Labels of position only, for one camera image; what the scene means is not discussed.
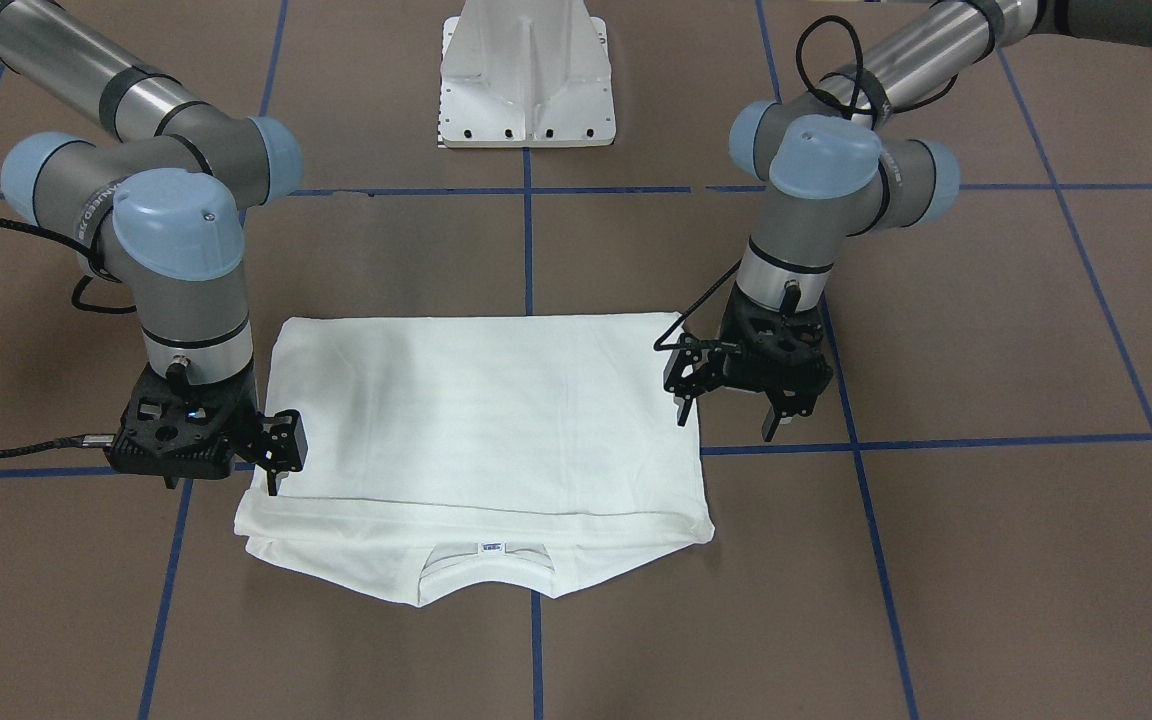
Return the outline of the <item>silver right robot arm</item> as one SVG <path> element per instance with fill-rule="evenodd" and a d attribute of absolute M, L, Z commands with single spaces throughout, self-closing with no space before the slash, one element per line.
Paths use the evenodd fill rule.
<path fill-rule="evenodd" d="M 229 118 L 54 1 L 0 1 L 0 65 L 115 141 L 20 141 L 0 173 L 18 219 L 0 227 L 76 251 L 79 310 L 96 279 L 124 285 L 147 355 L 116 433 L 1 448 L 0 458 L 97 448 L 120 473 L 168 488 L 228 478 L 243 458 L 276 495 L 305 467 L 306 434 L 296 410 L 262 414 L 241 213 L 297 190 L 300 143 L 274 118 Z"/>

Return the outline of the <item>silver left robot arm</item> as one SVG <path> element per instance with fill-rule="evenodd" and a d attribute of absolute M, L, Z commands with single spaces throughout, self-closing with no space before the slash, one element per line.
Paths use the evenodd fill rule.
<path fill-rule="evenodd" d="M 932 141 L 882 141 L 890 118 L 940 100 L 961 73 L 1030 35 L 1060 35 L 1152 50 L 1152 1 L 934 1 L 864 50 L 846 18 L 849 65 L 813 79 L 803 94 L 753 103 L 733 120 L 732 161 L 765 185 L 753 232 L 723 273 L 730 297 L 717 336 L 670 325 L 655 342 L 669 351 L 664 391 L 685 425 L 696 397 L 728 388 L 767 397 L 761 435 L 814 411 L 832 382 L 823 354 L 820 300 L 846 238 L 931 222 L 952 209 L 961 170 Z"/>

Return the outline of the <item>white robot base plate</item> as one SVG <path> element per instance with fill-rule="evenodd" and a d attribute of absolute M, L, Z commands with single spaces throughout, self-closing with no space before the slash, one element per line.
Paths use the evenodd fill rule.
<path fill-rule="evenodd" d="M 444 149 L 609 146 L 607 26 L 584 1 L 467 1 L 444 20 Z"/>

